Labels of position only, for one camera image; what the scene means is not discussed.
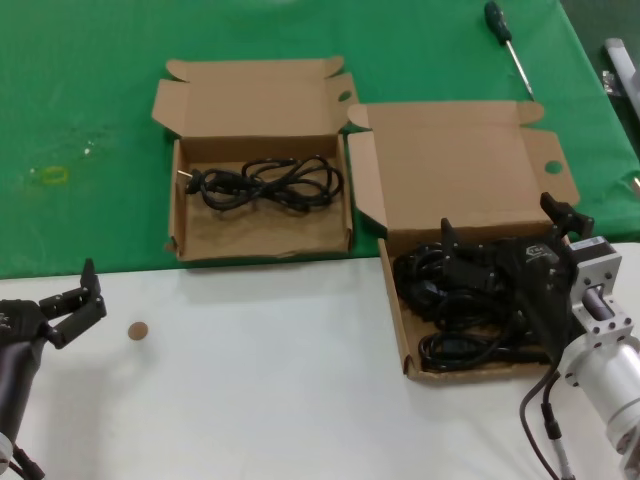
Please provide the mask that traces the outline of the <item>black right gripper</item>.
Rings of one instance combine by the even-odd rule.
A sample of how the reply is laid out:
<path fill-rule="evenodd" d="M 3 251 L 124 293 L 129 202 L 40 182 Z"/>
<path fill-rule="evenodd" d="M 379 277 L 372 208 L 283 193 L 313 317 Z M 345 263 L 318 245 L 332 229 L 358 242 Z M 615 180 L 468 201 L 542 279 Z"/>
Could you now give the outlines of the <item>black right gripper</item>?
<path fill-rule="evenodd" d="M 560 237 L 592 236 L 592 218 L 557 201 L 549 192 L 540 207 Z M 442 272 L 446 280 L 473 290 L 496 290 L 495 255 L 481 244 L 464 244 L 447 218 L 441 219 Z M 550 361 L 560 361 L 572 329 L 570 289 L 573 270 L 563 241 L 549 237 L 515 237 L 499 243 L 499 267 L 513 289 L 515 305 L 528 321 Z"/>

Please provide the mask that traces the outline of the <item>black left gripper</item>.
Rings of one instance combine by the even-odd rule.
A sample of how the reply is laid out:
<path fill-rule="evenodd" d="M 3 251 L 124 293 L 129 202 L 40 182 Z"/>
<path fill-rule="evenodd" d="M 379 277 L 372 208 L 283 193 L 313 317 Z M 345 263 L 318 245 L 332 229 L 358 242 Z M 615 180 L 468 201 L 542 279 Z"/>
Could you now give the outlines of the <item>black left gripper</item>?
<path fill-rule="evenodd" d="M 106 315 L 90 258 L 76 289 L 38 302 L 1 301 L 1 433 L 9 441 L 17 439 L 46 339 L 57 349 L 65 348 Z M 60 317 L 61 322 L 46 328 L 48 320 Z"/>

